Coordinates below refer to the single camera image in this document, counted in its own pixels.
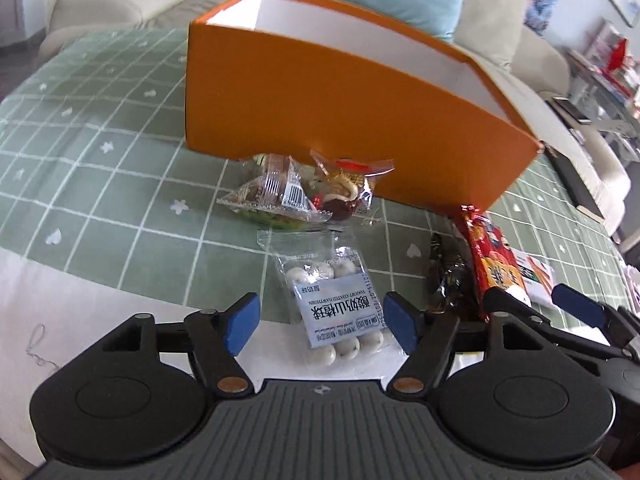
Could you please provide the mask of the smartphone on sofa arm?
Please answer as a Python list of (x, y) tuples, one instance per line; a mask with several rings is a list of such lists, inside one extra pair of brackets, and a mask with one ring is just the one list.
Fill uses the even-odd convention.
[(575, 122), (582, 125), (591, 124), (591, 119), (586, 116), (574, 103), (570, 102), (569, 99), (563, 98), (562, 96), (552, 96), (551, 103), (565, 112), (568, 116), (574, 119)]

